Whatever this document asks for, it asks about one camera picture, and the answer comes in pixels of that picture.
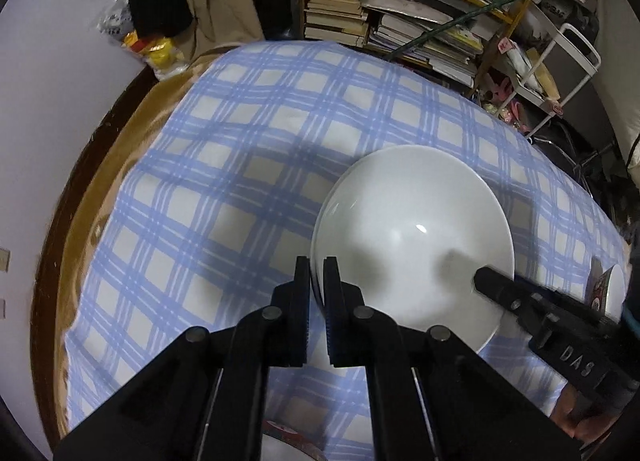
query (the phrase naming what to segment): screw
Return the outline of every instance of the screw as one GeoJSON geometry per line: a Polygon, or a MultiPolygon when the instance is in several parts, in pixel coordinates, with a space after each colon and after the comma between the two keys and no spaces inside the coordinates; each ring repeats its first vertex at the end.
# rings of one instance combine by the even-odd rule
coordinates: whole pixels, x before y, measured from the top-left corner
{"type": "Polygon", "coordinates": [[[444,326],[433,326],[429,329],[429,334],[438,342],[446,342],[451,337],[451,331],[444,326]]]}
{"type": "Polygon", "coordinates": [[[277,320],[282,316],[282,309],[277,306],[267,306],[262,310],[262,318],[265,320],[277,320]]]}
{"type": "Polygon", "coordinates": [[[190,327],[187,329],[184,337],[187,339],[187,342],[195,343],[202,342],[207,335],[209,335],[209,331],[204,329],[204,327],[190,327]]]}
{"type": "Polygon", "coordinates": [[[373,309],[369,306],[358,306],[353,310],[353,316],[360,320],[367,320],[373,316],[373,309]]]}

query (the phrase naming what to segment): tablecloth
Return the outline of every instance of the tablecloth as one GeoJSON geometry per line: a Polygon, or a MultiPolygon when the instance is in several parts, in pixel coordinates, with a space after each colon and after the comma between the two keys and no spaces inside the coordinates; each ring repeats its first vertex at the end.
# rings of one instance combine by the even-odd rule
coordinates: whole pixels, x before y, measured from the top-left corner
{"type": "MultiPolygon", "coordinates": [[[[423,144],[476,170],[508,218],[516,271],[577,297],[622,240],[587,193],[514,130],[398,65],[326,42],[218,59],[130,170],[65,337],[71,426],[191,325],[233,326],[308,254],[324,197],[360,157],[423,144]]],[[[548,412],[562,380],[506,316],[482,356],[548,412]]],[[[372,459],[364,370],[334,369],[312,303],[309,363],[272,369],[266,416],[331,460],[372,459]]]]}

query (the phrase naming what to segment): white plate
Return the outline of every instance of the white plate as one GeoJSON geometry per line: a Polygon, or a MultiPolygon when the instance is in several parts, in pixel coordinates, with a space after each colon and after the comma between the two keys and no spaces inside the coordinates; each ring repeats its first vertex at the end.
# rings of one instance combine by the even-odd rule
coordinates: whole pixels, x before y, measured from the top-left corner
{"type": "Polygon", "coordinates": [[[513,278],[513,243],[491,189],[459,159],[425,146],[394,146],[354,164],[335,184],[311,241],[314,294],[322,262],[367,305],[399,324],[449,327],[479,351],[503,311],[473,290],[481,266],[513,278]]]}

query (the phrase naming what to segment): white wall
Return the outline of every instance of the white wall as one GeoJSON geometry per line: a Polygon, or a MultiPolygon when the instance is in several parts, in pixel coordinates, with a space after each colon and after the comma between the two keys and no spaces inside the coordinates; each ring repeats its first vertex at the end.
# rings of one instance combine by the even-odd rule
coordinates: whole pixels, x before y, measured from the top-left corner
{"type": "Polygon", "coordinates": [[[109,0],[9,0],[0,12],[0,394],[50,455],[30,365],[38,257],[71,169],[113,102],[141,70],[90,24],[109,0]]]}

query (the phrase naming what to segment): wall outlet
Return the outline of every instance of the wall outlet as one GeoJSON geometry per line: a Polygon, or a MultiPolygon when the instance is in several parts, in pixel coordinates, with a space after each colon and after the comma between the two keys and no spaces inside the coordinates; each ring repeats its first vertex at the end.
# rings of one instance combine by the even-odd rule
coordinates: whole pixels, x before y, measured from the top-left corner
{"type": "Polygon", "coordinates": [[[9,250],[5,250],[0,248],[0,271],[4,271],[5,273],[9,271],[9,256],[11,252],[9,250]]]}

